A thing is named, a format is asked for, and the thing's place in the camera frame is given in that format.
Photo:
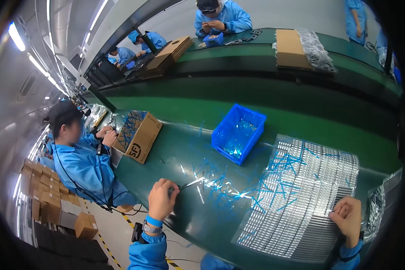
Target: sf express box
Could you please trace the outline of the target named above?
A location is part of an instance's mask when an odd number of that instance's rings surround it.
[[[161,128],[148,111],[130,111],[113,147],[144,164]]]

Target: blue wristband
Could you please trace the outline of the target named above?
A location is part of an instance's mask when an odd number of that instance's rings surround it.
[[[162,220],[154,219],[149,215],[146,216],[146,220],[148,223],[152,224],[155,227],[159,227],[159,228],[162,227],[162,224],[163,224]]]

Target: sf logo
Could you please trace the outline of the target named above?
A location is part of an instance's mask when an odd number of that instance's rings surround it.
[[[130,156],[133,156],[134,158],[138,158],[141,154],[141,147],[137,144],[134,143],[132,144],[132,148],[130,149]]]

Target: metallic component sheet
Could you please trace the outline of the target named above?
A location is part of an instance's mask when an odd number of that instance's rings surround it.
[[[358,158],[278,134],[258,198],[232,242],[294,261],[325,262],[339,235],[328,214],[354,196]]]

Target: black cap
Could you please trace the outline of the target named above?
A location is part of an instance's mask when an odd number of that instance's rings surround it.
[[[203,14],[216,12],[216,8],[219,6],[218,0],[198,0],[196,6]]]
[[[60,119],[64,119],[65,117],[69,116],[81,116],[82,112],[76,108],[76,106],[70,100],[60,101],[59,103],[55,104],[51,110],[48,112],[44,121],[49,123],[51,126],[55,126]]]

